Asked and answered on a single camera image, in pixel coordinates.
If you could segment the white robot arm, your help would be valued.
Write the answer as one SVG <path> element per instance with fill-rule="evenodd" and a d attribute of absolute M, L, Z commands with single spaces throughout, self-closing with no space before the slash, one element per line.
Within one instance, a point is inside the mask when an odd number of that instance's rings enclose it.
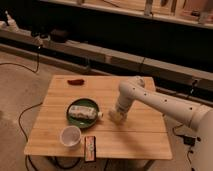
<path fill-rule="evenodd" d="M 145 88 L 140 76 L 122 80 L 112 118 L 127 118 L 134 101 L 142 102 L 196 131 L 192 171 L 213 171 L 213 107 L 176 98 Z"/>

